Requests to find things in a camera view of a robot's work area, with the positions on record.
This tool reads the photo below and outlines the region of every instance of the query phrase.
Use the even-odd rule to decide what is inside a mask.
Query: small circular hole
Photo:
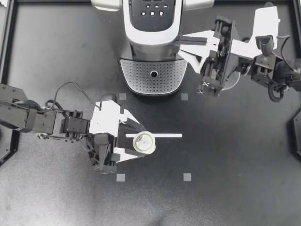
[[[157,75],[158,75],[158,72],[157,72],[157,71],[152,71],[152,72],[150,73],[150,75],[151,75],[153,78],[156,78]]]

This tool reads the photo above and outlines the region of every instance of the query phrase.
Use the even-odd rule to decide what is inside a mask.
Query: black cable
[[[49,112],[49,111],[53,110],[53,111],[56,111],[56,112],[64,113],[63,115],[64,115],[64,116],[67,116],[67,115],[65,114],[65,112],[70,112],[70,110],[65,110],[65,109],[63,109],[62,106],[61,106],[59,103],[57,103],[56,98],[57,98],[58,91],[59,91],[63,86],[65,86],[65,85],[67,85],[67,84],[69,84],[69,83],[74,84],[74,85],[76,86],[76,88],[77,88],[82,94],[84,94],[84,96],[88,99],[88,101],[89,101],[92,105],[94,105],[95,107],[99,108],[99,110],[101,109],[99,106],[97,106],[97,105],[89,98],[89,96],[84,92],[84,90],[79,86],[78,83],[73,82],[73,81],[69,81],[69,82],[64,83],[63,85],[61,85],[61,86],[57,89],[57,91],[55,92],[55,98],[54,98],[54,100],[48,100],[48,101],[46,102],[46,105],[47,105],[47,103],[52,102],[52,105],[51,105],[50,108],[48,108],[48,109],[46,109],[46,110],[37,111],[37,112],[38,112],[38,113],[46,113],[46,112]],[[21,109],[24,109],[24,110],[28,110],[28,111],[31,110],[31,109],[28,108],[28,107],[23,107],[23,106],[21,106],[21,105],[19,105],[19,104],[16,104],[16,103],[13,103],[13,102],[10,102],[10,101],[6,101],[6,100],[0,100],[0,103],[3,103],[3,104],[10,104],[10,105],[13,105],[13,106],[16,106],[16,107],[18,107],[18,108],[21,108]]]
[[[3,104],[10,104],[10,105],[13,105],[13,106],[16,106],[16,107],[19,107],[19,108],[21,108],[21,109],[28,110],[28,111],[31,110],[31,109],[28,108],[28,107],[23,107],[23,106],[20,106],[20,105],[18,105],[18,104],[15,104],[15,103],[13,103],[13,102],[6,101],[6,100],[0,100],[0,103],[3,103]]]
[[[99,106],[97,106],[90,98],[89,98],[89,96],[84,92],[84,90],[79,86],[79,84],[78,83],[76,83],[76,82],[74,82],[74,81],[68,81],[68,82],[66,82],[66,83],[64,83],[63,85],[61,85],[58,89],[57,89],[57,91],[55,92],[55,98],[54,98],[54,102],[52,103],[52,105],[51,105],[51,107],[49,108],[49,109],[47,109],[46,111],[44,111],[44,112],[49,112],[49,111],[51,111],[51,110],[53,110],[54,109],[54,106],[55,106],[55,104],[56,104],[56,98],[57,98],[57,94],[58,94],[58,91],[60,91],[60,89],[62,88],[62,87],[64,87],[65,85],[68,85],[68,84],[73,84],[73,85],[75,85],[75,87],[87,98],[87,100],[92,104],[92,105],[94,105],[95,107],[97,107],[97,108],[99,108],[99,110],[101,109]]]
[[[283,43],[282,43],[282,46],[281,46],[281,49],[280,49],[280,54],[285,62],[285,64],[289,67],[289,69],[291,69],[292,71],[295,71],[295,69],[290,66],[290,64],[288,63],[287,59],[285,58],[285,56],[283,55],[283,48],[284,48],[284,45],[286,44],[287,40],[290,38],[289,35],[285,35],[285,36],[277,36],[278,39],[284,39]]]
[[[48,107],[48,103],[54,103],[54,100],[48,100],[46,101],[45,103],[45,106]],[[55,102],[55,105],[57,106],[57,108],[59,110],[62,111],[62,115],[65,117],[65,118],[68,118],[68,115],[66,114],[66,111],[63,109],[63,107],[58,103],[58,102]]]
[[[21,108],[21,109],[24,109],[24,110],[27,110],[27,111],[30,111],[32,109],[32,108],[29,108],[29,107],[23,107],[20,104],[16,104],[16,103],[13,103],[13,102],[10,102],[10,101],[6,101],[6,100],[0,100],[0,103],[10,104],[10,105],[16,106],[18,108]],[[54,108],[53,110],[56,111],[56,112],[70,112],[69,110],[56,109],[56,108]],[[37,111],[37,113],[45,113],[45,112],[46,111],[44,111],[44,110]]]

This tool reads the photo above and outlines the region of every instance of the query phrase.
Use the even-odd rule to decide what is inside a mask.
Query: perforated drip tray
[[[120,60],[129,88],[138,94],[167,95],[178,90],[187,68],[185,60],[141,62]]]

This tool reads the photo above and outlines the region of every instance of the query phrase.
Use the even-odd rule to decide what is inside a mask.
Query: black mat
[[[261,6],[185,13],[183,31],[211,29],[222,15],[237,21],[241,37],[250,36],[250,18]],[[294,35],[291,10],[278,5],[280,35]],[[151,132],[183,133],[183,139],[158,140],[154,154],[119,164],[126,181],[117,183],[114,174],[90,170],[79,144],[22,135],[19,151],[0,168],[0,225],[299,226],[301,162],[292,154],[288,125],[300,94],[290,90],[275,104],[244,77],[220,97],[204,98],[189,68],[175,95],[138,97],[125,85],[103,23],[110,20],[100,21],[88,5],[21,5],[9,84],[41,104],[65,81],[77,81],[94,100],[127,93],[121,103]],[[294,46],[292,38],[287,56],[296,56]],[[181,93],[189,100],[181,101]],[[93,107],[73,87],[58,99],[91,117]],[[183,173],[192,181],[183,182]]]

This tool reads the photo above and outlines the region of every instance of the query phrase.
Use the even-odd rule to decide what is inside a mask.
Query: white square marker
[[[127,100],[127,94],[126,93],[119,93],[119,100]]]
[[[181,100],[188,101],[188,93],[181,93]]]
[[[184,181],[191,181],[191,173],[183,173]]]
[[[117,182],[125,182],[126,181],[126,175],[125,174],[116,174],[116,181]]]

